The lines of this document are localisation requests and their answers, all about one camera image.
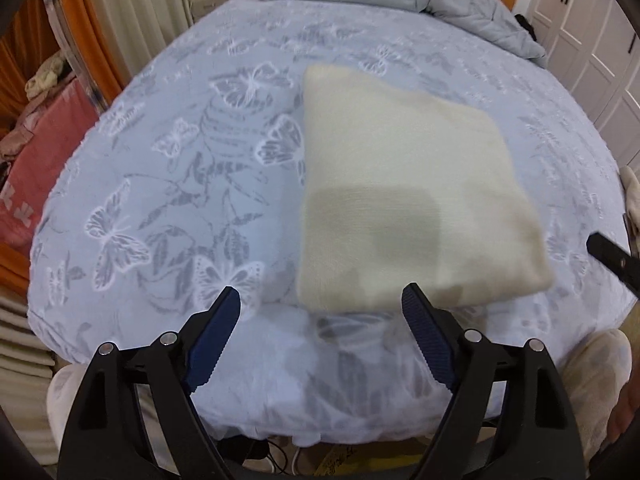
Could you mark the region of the cream knit sweater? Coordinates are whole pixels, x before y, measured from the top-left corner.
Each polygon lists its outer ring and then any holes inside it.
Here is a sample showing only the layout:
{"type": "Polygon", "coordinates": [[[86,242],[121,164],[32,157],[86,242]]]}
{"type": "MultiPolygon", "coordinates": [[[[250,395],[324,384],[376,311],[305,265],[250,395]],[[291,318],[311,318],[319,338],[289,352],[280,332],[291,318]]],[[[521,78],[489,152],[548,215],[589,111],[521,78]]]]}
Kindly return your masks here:
{"type": "Polygon", "coordinates": [[[538,214],[482,110],[344,66],[304,75],[306,183],[297,296],[314,311],[439,308],[553,282],[538,214]]]}

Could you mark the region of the beige clothes on bed edge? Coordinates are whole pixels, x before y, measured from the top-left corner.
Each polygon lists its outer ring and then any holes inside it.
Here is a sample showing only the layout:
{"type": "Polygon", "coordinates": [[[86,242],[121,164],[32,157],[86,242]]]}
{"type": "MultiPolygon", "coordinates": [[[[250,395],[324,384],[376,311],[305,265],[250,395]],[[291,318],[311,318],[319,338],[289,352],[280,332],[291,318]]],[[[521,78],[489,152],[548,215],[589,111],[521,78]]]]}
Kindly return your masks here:
{"type": "Polygon", "coordinates": [[[639,239],[640,183],[629,166],[620,167],[620,180],[625,192],[626,217],[630,235],[633,240],[639,239]]]}

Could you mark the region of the spotted beige pyjama leg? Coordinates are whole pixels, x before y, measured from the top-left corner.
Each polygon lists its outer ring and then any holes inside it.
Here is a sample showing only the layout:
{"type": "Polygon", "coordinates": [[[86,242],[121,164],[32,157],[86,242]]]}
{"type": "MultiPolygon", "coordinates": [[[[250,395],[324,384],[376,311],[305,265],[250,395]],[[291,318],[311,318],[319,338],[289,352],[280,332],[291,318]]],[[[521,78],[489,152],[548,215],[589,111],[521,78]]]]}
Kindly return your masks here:
{"type": "Polygon", "coordinates": [[[630,342],[617,328],[587,336],[565,363],[561,376],[574,411],[585,464],[605,440],[606,424],[631,367],[630,342]]]}

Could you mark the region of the blue butterfly bed sheet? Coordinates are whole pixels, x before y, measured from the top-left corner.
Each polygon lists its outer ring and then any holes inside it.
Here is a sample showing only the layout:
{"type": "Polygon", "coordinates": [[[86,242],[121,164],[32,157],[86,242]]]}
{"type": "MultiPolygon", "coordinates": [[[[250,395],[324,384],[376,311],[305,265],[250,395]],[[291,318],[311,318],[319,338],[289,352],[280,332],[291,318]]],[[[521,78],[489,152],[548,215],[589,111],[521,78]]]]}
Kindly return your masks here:
{"type": "Polygon", "coordinates": [[[549,72],[426,14],[305,0],[230,0],[136,77],[66,162],[30,252],[28,322],[88,362],[145,346],[226,286],[241,321],[194,404],[216,437],[364,443],[431,434],[449,399],[396,314],[322,316],[295,296],[303,73],[363,70],[486,110],[532,199],[555,282],[460,309],[494,341],[541,339],[563,361],[634,304],[586,251],[625,244],[611,152],[549,72]]]}

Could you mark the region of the white wardrobe doors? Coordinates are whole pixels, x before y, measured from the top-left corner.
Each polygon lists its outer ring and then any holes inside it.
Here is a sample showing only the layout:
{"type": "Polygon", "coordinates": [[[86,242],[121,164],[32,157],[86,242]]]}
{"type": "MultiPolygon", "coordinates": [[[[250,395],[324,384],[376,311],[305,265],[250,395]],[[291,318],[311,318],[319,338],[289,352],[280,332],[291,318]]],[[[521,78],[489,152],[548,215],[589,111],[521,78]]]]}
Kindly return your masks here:
{"type": "Polygon", "coordinates": [[[639,170],[639,36],[616,0],[530,0],[526,18],[550,72],[616,162],[639,170]]]}

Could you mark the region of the black item by wardrobe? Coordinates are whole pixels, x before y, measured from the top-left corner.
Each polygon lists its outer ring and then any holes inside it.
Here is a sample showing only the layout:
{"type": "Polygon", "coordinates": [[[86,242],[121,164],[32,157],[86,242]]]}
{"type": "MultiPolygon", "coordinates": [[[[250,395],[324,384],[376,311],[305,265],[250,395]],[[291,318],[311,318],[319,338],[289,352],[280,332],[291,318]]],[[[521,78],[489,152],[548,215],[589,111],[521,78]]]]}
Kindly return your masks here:
{"type": "Polygon", "coordinates": [[[521,28],[526,30],[530,38],[532,38],[534,41],[537,41],[535,29],[533,28],[532,24],[530,24],[529,21],[527,21],[527,18],[522,14],[515,14],[514,18],[516,19],[518,24],[521,26],[521,28]]]}

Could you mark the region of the pink patterned blanket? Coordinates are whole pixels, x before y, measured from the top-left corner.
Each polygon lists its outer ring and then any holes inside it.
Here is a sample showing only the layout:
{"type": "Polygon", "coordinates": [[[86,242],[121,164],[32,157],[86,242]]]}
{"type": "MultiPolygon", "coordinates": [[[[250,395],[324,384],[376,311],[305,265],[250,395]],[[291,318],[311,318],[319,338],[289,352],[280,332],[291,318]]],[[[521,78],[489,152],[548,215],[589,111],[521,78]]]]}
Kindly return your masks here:
{"type": "Polygon", "coordinates": [[[70,76],[25,107],[1,139],[1,241],[27,256],[43,205],[86,132],[98,120],[70,76]]]}

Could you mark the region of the orange curtain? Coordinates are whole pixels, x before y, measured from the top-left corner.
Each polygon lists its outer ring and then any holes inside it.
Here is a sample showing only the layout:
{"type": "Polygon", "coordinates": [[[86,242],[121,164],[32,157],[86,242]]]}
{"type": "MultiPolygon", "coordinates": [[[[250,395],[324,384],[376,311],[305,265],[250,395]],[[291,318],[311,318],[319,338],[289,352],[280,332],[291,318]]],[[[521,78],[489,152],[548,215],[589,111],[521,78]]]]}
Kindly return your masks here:
{"type": "Polygon", "coordinates": [[[64,49],[79,66],[86,91],[106,110],[126,86],[108,50],[91,0],[1,0],[1,133],[27,105],[25,84],[54,52],[64,49]]]}

